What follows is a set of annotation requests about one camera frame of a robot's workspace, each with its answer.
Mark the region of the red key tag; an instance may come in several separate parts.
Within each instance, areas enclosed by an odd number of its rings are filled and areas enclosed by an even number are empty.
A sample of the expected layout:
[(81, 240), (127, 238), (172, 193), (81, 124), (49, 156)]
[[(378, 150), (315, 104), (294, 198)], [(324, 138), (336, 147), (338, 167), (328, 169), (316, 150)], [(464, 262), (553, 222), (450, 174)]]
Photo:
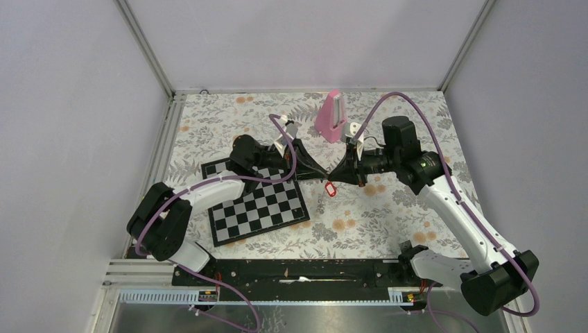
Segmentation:
[(337, 194), (337, 188), (332, 182), (325, 183), (325, 191), (329, 197), (334, 197)]

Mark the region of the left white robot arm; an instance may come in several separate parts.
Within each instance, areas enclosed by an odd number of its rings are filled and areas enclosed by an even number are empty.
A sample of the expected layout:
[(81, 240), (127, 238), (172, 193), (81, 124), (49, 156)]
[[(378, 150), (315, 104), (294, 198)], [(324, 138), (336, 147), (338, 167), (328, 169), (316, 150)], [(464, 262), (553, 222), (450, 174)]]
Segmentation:
[(237, 137), (226, 170), (182, 190), (158, 182), (150, 187), (130, 218), (126, 230), (136, 241), (137, 255), (152, 256), (187, 268), (199, 285), (215, 276), (211, 255), (186, 239), (192, 211), (201, 211), (253, 191), (261, 183), (324, 180), (328, 177), (300, 139), (284, 139), (285, 148), (265, 146), (249, 135)]

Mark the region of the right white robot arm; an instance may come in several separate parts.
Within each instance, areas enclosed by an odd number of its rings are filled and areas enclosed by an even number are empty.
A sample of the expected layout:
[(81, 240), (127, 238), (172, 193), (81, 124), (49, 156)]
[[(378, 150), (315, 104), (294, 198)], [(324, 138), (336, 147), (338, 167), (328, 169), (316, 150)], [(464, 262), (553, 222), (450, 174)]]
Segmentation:
[(397, 274), (414, 286), (422, 279), (460, 291), (470, 307), (482, 316), (503, 309), (530, 289), (539, 267), (531, 250), (520, 252), (476, 210), (443, 165), (438, 153), (424, 151), (415, 124), (405, 116), (382, 123), (385, 144), (366, 150), (358, 123), (347, 123), (341, 139), (345, 156), (329, 174), (329, 181), (364, 187), (370, 174), (395, 173), (397, 179), (433, 209), (468, 256), (460, 261), (439, 255), (426, 246), (403, 250)]

